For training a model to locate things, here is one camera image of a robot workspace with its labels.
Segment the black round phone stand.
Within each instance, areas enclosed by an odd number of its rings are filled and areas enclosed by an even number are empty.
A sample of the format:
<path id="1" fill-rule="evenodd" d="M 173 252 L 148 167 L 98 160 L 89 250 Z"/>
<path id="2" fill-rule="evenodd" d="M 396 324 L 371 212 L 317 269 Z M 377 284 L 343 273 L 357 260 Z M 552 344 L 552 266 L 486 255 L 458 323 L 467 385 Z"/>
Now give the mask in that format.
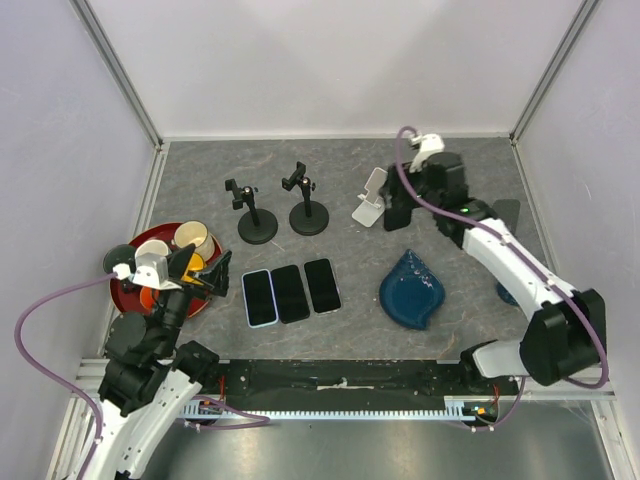
<path id="1" fill-rule="evenodd" d="M 227 192 L 233 194 L 234 210 L 241 210 L 244 206 L 248 208 L 238 222 L 240 238 L 251 245 L 261 245 L 272 240 L 278 232 L 278 220 L 271 211 L 256 207 L 255 194 L 258 188 L 240 188 L 235 179 L 227 179 L 224 186 Z"/>

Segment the light blue phone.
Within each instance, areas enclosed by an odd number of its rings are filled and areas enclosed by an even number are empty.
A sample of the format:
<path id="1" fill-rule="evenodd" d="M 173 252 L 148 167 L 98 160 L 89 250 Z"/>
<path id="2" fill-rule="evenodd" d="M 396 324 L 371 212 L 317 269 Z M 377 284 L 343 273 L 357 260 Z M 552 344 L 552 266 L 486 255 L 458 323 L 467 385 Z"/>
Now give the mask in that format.
<path id="1" fill-rule="evenodd" d="M 247 323 L 262 328 L 278 322 L 278 312 L 270 272 L 266 269 L 247 272 L 241 278 Z"/>

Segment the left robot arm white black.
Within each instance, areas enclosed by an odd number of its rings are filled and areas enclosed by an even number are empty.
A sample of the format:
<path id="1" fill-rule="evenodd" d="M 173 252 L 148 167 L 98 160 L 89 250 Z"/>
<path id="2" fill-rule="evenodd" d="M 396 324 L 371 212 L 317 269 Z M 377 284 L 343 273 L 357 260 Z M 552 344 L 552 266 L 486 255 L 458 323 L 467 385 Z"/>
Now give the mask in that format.
<path id="1" fill-rule="evenodd" d="M 111 324 L 98 389 L 98 439 L 78 478 L 140 478 L 180 410 L 218 385 L 218 355 L 196 341 L 177 341 L 194 299 L 226 296 L 232 254 L 224 251 L 202 270 L 190 271 L 194 251 L 188 245 L 167 255 L 139 255 L 122 244 L 105 255 L 105 272 L 151 288 L 157 303 L 148 314 L 126 311 Z"/>

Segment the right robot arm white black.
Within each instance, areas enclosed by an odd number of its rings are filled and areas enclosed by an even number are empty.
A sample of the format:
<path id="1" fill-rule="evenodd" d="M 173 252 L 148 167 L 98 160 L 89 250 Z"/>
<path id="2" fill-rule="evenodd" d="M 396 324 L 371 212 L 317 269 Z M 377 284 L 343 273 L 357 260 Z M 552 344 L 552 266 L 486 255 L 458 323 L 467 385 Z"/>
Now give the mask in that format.
<path id="1" fill-rule="evenodd" d="M 604 386 L 609 377 L 604 299 L 594 289 L 579 291 L 551 273 L 516 240 L 494 208 L 471 197 L 459 155 L 436 153 L 417 173 L 395 162 L 380 193 L 386 230 L 408 226 L 416 207 L 427 209 L 438 230 L 495 277 L 528 321 L 519 340 L 487 341 L 462 352 L 457 377 L 465 391 L 481 393 L 501 376 L 529 377 L 542 386 L 559 381 Z M 592 366 L 601 369 L 598 380 L 577 379 Z"/>

